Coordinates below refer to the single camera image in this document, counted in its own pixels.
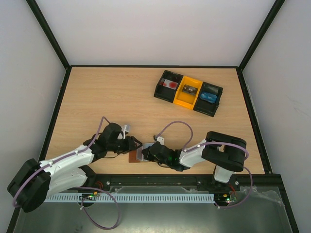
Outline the brown leather card holder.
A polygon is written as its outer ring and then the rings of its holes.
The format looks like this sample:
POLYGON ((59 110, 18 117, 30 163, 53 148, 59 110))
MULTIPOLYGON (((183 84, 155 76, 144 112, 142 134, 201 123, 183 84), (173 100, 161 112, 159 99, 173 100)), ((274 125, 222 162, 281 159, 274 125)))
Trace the brown leather card holder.
POLYGON ((128 153, 128 162, 129 163, 142 163, 142 162, 149 162, 148 160, 144 159, 142 154, 142 150, 152 146, 154 143, 143 143, 142 147, 138 148, 137 150, 133 150, 128 153))

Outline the blue credit card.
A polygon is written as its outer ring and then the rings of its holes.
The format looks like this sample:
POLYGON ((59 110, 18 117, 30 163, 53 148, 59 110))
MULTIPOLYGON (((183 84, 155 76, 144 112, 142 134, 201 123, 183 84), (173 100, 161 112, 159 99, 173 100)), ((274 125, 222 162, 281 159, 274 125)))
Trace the blue credit card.
POLYGON ((216 102, 216 100, 217 100, 217 96, 212 94, 212 93, 204 91, 204 92, 201 93, 200 99, 214 104, 216 102))

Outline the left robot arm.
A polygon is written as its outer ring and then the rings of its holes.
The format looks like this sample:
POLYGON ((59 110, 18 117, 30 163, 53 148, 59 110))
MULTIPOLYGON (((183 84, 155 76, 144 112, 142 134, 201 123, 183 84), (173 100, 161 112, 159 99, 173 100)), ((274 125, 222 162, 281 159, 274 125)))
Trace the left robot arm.
POLYGON ((109 123, 102 132, 68 153, 40 162, 27 160, 7 187, 13 205, 28 213, 52 195, 71 188, 92 186, 96 174, 89 164, 106 157, 108 152, 127 154, 142 147, 142 143, 128 133, 126 125, 109 123))

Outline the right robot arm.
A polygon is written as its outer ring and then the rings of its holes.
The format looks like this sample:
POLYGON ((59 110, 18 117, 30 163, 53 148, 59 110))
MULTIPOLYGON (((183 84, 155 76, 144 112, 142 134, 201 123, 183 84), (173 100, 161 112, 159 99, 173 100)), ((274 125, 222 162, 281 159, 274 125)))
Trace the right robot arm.
POLYGON ((143 158, 149 162, 166 165, 184 171, 205 161, 215 165, 212 185, 217 190, 228 186, 235 172, 244 170, 249 153, 247 142, 241 138, 210 131, 200 143, 186 149, 173 150, 159 142, 142 150, 143 158))

